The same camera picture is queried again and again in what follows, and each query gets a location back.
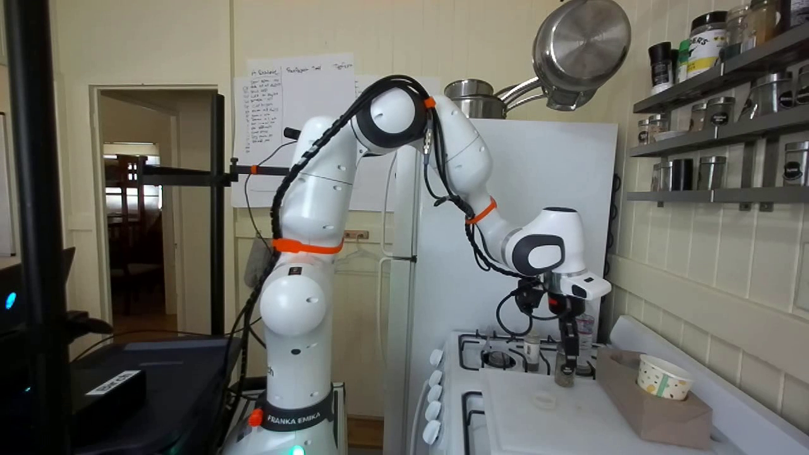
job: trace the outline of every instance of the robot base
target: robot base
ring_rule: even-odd
[[[318,423],[302,432],[270,432],[265,428],[249,428],[236,423],[225,439],[225,455],[350,455],[348,430],[348,387],[334,382],[337,419]]]

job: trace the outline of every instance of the cooking pot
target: cooking pot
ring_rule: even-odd
[[[446,93],[464,114],[507,118],[531,90],[545,90],[548,109],[574,112],[624,63],[631,20],[614,0],[566,0],[533,37],[533,75],[494,93],[482,78],[452,81]]]

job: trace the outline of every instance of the doorway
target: doorway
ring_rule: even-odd
[[[208,330],[208,189],[136,181],[139,166],[211,170],[216,88],[95,88],[107,306],[120,339]]]

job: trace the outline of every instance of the white bowl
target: white bowl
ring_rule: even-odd
[[[664,399],[685,399],[690,392],[690,373],[660,356],[640,353],[638,387]]]

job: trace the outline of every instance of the white refrigerator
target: white refrigerator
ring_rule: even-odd
[[[545,207],[574,207],[584,223],[586,266],[604,272],[614,181],[614,123],[473,121],[490,150],[490,195],[514,224]],[[435,207],[423,185],[426,161],[401,155],[396,174],[396,233],[387,309],[387,406],[385,453],[404,453],[433,348],[456,329],[499,329],[495,306],[517,288],[514,277],[476,266],[464,215],[447,202]],[[599,320],[599,303],[586,303]],[[507,310],[507,323],[526,323]],[[537,327],[554,336],[557,323]]]

